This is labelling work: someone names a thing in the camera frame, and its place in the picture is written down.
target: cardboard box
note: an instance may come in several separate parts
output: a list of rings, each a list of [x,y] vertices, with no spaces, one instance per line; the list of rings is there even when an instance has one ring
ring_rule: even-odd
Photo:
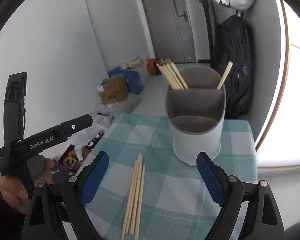
[[[129,94],[123,75],[103,79],[97,90],[104,104],[124,101]]]
[[[139,73],[133,70],[112,70],[108,72],[109,77],[123,75],[126,81],[128,92],[132,94],[140,94],[143,90]]]

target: blue gripper pad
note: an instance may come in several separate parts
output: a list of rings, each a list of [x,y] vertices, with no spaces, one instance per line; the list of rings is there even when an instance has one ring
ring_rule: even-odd
[[[99,188],[100,183],[104,175],[106,174],[108,167],[109,167],[109,156],[106,152],[104,152],[102,157],[99,159],[96,166],[88,175],[84,184],[82,185],[81,197],[79,199],[79,202],[82,207],[85,207],[87,203],[93,200],[97,192],[97,189]]]
[[[213,201],[218,203],[220,207],[222,207],[225,204],[226,200],[224,198],[224,187],[215,174],[216,167],[218,166],[214,165],[212,160],[205,152],[201,152],[197,155],[197,169]]]

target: bundle of chopsticks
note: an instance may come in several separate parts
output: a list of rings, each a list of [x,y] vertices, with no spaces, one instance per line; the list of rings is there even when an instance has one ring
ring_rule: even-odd
[[[139,154],[138,159],[134,162],[133,174],[131,179],[127,209],[124,216],[122,227],[121,240],[128,233],[130,227],[130,235],[134,234],[134,239],[139,239],[139,226],[141,215],[141,203],[143,195],[143,185],[145,182],[145,168],[142,168],[142,154]]]
[[[170,87],[173,90],[189,89],[173,62],[171,63],[171,66],[169,64],[160,66],[157,63],[157,67],[159,68],[161,74],[167,79]]]

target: checkered tablecloth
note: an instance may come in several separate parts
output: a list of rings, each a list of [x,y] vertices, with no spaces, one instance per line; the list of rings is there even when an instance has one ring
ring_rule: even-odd
[[[99,151],[108,153],[110,164],[86,210],[102,237],[121,238],[133,165],[142,153],[146,174],[139,238],[205,238],[220,207],[212,201],[196,166],[183,163],[173,153],[166,117],[121,114],[83,166]],[[257,181],[254,141],[247,121],[224,121],[221,151],[213,162],[241,181]],[[231,239],[239,236],[245,209],[242,206]]]

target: brown cardboard box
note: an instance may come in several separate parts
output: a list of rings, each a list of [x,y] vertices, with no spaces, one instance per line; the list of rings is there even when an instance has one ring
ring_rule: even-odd
[[[104,104],[124,101],[128,96],[123,75],[103,79],[101,86],[97,89]]]

